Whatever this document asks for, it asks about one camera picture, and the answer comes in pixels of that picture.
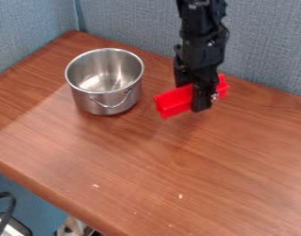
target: gray carpet wall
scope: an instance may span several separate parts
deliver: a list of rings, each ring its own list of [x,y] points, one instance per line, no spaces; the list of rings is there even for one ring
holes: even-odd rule
[[[0,0],[0,73],[75,27],[72,0]]]
[[[175,0],[77,0],[81,30],[172,56]],[[220,70],[301,95],[301,0],[228,0],[230,44]]]

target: pot handle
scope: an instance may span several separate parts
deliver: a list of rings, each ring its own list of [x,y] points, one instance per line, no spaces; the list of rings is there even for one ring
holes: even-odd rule
[[[95,100],[93,96],[89,96],[88,98],[89,98],[99,106],[101,106],[101,107],[104,107],[104,108],[111,108],[111,109],[113,109],[113,108],[117,108],[117,107],[127,101],[128,96],[131,95],[131,93],[132,93],[132,90],[129,89],[129,90],[127,91],[127,94],[125,94],[124,99],[123,99],[117,104],[115,104],[113,106],[109,106],[109,105],[105,105],[105,104],[100,103],[99,101]]]

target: black cable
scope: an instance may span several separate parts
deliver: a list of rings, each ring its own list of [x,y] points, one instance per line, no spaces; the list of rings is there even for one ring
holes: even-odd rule
[[[13,210],[14,210],[14,207],[16,207],[16,198],[13,197],[13,195],[8,192],[2,192],[0,193],[0,199],[1,198],[9,198],[9,206],[8,206],[8,210],[5,212],[5,215],[1,217],[1,220],[0,220],[0,236],[5,230],[5,227],[9,223],[9,220],[10,220],[10,217],[12,217],[12,214],[13,214]]]

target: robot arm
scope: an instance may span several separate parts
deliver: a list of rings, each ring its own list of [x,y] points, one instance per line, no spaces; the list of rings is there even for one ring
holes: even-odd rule
[[[182,18],[182,44],[175,46],[176,87],[194,84],[192,112],[210,109],[216,99],[216,67],[224,60],[230,32],[222,24],[224,0],[176,0]]]

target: metal pot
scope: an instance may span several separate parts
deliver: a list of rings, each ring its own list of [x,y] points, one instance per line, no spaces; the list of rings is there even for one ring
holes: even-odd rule
[[[121,49],[80,54],[65,69],[76,105],[99,115],[125,112],[140,97],[143,72],[140,58]]]

